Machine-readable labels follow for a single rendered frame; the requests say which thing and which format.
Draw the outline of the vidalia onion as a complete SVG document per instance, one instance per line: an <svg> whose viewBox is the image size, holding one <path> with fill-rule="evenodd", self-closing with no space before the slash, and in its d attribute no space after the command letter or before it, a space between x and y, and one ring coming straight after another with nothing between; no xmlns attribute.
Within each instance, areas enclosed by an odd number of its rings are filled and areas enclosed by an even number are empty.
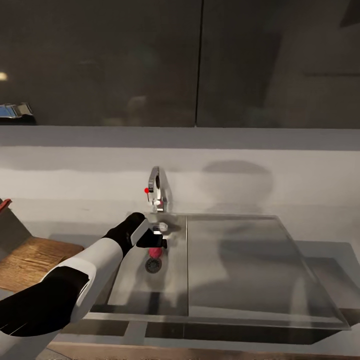
<svg viewBox="0 0 360 360"><path fill-rule="evenodd" d="M162 247L150 247L149 248L149 256L153 259L157 259L162 255Z"/></svg>

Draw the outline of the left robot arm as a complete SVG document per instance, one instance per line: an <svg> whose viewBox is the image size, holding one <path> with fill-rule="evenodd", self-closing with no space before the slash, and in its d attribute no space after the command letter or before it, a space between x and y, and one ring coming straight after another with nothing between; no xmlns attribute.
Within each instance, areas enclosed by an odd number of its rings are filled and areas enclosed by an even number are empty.
<svg viewBox="0 0 360 360"><path fill-rule="evenodd" d="M0 300L0 360L35 360L68 324L88 314L130 249L167 249L163 235L154 233L167 230L166 223L134 212L40 283Z"/></svg>

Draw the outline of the cutting board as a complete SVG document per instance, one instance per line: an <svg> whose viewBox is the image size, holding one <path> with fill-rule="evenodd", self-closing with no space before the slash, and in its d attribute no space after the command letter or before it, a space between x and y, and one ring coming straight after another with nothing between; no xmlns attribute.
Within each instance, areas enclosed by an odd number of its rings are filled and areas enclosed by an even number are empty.
<svg viewBox="0 0 360 360"><path fill-rule="evenodd" d="M0 261L0 289L19 293L32 287L55 266L83 250L78 244L28 237Z"/></svg>

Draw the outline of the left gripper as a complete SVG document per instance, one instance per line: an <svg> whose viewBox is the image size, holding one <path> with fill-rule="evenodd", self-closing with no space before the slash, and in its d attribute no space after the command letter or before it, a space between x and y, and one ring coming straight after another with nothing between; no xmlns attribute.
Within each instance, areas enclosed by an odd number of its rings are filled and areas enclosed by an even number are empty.
<svg viewBox="0 0 360 360"><path fill-rule="evenodd" d="M146 240L144 242L138 241L136 243L136 246L138 248L161 248L161 247L164 247L166 249L168 247L167 240L163 239L163 235L155 234L153 232L151 232L151 236L148 240Z"/></svg>

